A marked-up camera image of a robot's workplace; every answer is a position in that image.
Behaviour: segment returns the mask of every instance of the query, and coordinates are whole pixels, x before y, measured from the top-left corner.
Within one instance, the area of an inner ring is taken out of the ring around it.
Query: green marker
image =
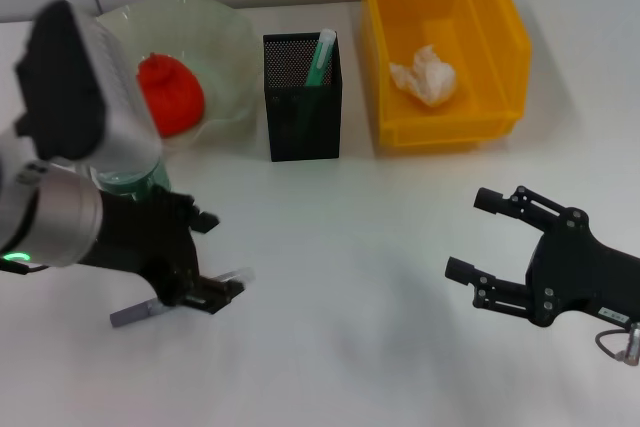
[[[322,29],[322,32],[320,32],[318,46],[315,54],[313,54],[313,61],[311,61],[311,67],[307,75],[307,83],[304,84],[306,87],[322,85],[322,80],[329,67],[331,51],[333,50],[333,44],[336,42],[336,37],[335,30]]]
[[[24,252],[11,252],[2,258],[4,260],[24,260],[25,262],[29,262],[31,260],[31,256]]]

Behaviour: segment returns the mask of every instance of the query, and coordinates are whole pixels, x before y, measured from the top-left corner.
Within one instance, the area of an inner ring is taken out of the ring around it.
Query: crumpled tissue
[[[415,53],[413,67],[390,64],[396,86],[415,95],[429,107],[449,100],[456,90],[456,71],[442,62],[433,51],[433,45],[422,47]]]

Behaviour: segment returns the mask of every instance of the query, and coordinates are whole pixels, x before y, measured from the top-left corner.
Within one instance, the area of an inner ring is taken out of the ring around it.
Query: green indicator light
[[[3,257],[4,260],[24,260],[25,262],[29,262],[31,260],[31,256],[29,254],[25,254],[24,252],[11,252]]]

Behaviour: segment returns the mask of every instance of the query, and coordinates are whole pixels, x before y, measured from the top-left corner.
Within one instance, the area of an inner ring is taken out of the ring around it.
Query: yellow plastic bin
[[[531,43],[512,0],[363,0],[362,32],[382,147],[466,146],[508,134],[522,117]],[[454,97],[433,110],[389,72],[429,44],[458,74]]]

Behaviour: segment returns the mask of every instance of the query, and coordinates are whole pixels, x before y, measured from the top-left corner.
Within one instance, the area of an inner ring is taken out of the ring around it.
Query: white label
[[[619,314],[617,312],[614,312],[613,310],[605,309],[604,307],[602,307],[598,311],[598,313],[600,315],[604,315],[605,317],[609,317],[610,319],[613,319],[617,322],[622,322],[623,324],[626,324],[627,320],[629,320],[629,317],[627,317],[626,315]]]

